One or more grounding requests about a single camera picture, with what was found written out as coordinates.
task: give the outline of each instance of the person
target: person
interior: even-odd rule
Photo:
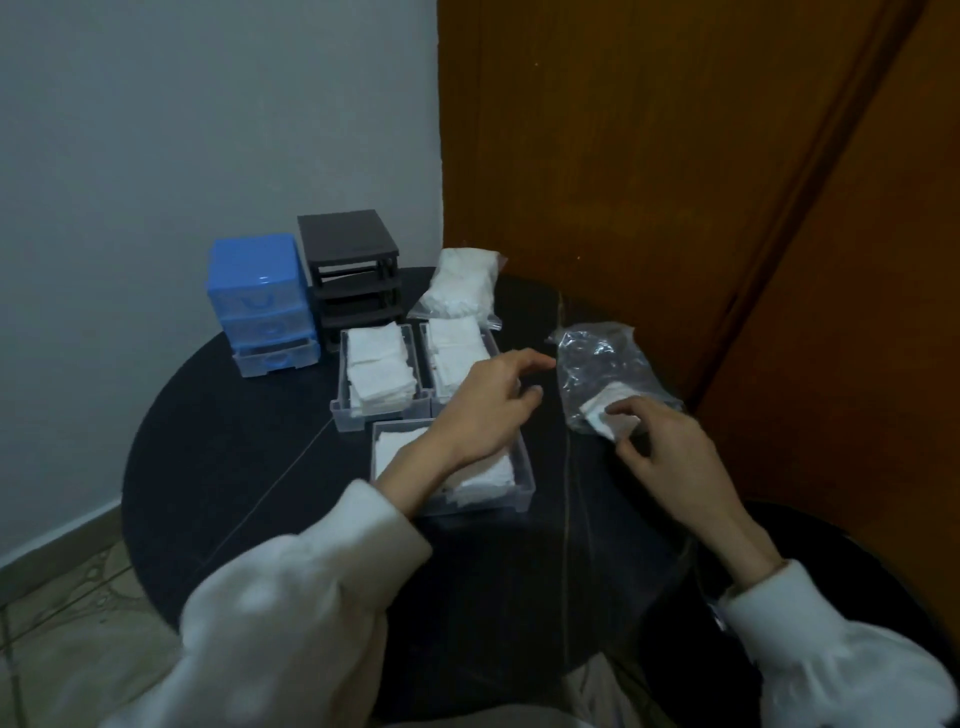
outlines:
[[[539,387],[519,394],[517,379],[554,365],[530,349],[475,364],[375,483],[353,481],[299,536],[274,538],[211,574],[183,608],[178,664],[105,725],[365,725],[383,665],[385,610],[431,554],[410,520],[449,474],[513,441],[542,398]],[[784,561],[695,420],[638,397],[609,411],[646,424],[650,456],[629,439],[617,454],[735,581],[724,616],[763,674],[765,726],[921,728],[950,719],[957,693],[943,666],[900,635],[847,621],[801,564]],[[548,708],[504,706],[431,725],[586,724]]]

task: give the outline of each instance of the wooden door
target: wooden door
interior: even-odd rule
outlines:
[[[932,2],[698,415],[744,493],[848,529],[960,638],[958,37]]]
[[[636,326],[689,394],[921,4],[440,0],[444,243]]]

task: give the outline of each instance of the clear plastic bag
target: clear plastic bag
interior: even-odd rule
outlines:
[[[493,314],[493,288],[507,258],[480,248],[443,248],[430,287],[414,304],[411,319],[460,319],[473,316],[482,327],[500,331]]]
[[[616,321],[558,328],[548,341],[557,345],[557,380],[564,417],[570,429],[592,433],[582,408],[604,389],[620,390],[660,400],[682,410],[682,400],[665,389],[647,357],[634,342],[634,329]]]

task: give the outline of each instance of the white sleeve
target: white sleeve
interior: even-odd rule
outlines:
[[[935,728],[957,691],[929,653],[887,629],[848,621],[798,562],[721,600],[763,673],[765,728]]]
[[[363,726],[380,684],[384,610],[430,545],[356,480],[323,519],[211,574],[180,618],[182,657],[105,728]]]

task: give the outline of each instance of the hand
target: hand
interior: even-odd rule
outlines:
[[[400,449],[376,487],[413,518],[451,473],[513,442],[543,399],[537,386],[518,397],[517,379],[556,365],[532,349],[478,361],[430,429]]]
[[[539,386],[530,387],[518,397],[518,378],[555,366],[556,359],[533,349],[502,353],[474,364],[427,432],[443,441],[450,470],[512,443],[543,399]]]
[[[629,437],[616,453],[663,509],[689,528],[749,589],[780,568],[783,559],[767,532],[747,513],[716,446],[692,417],[662,402],[630,397],[609,414],[637,415],[650,433],[650,457]]]

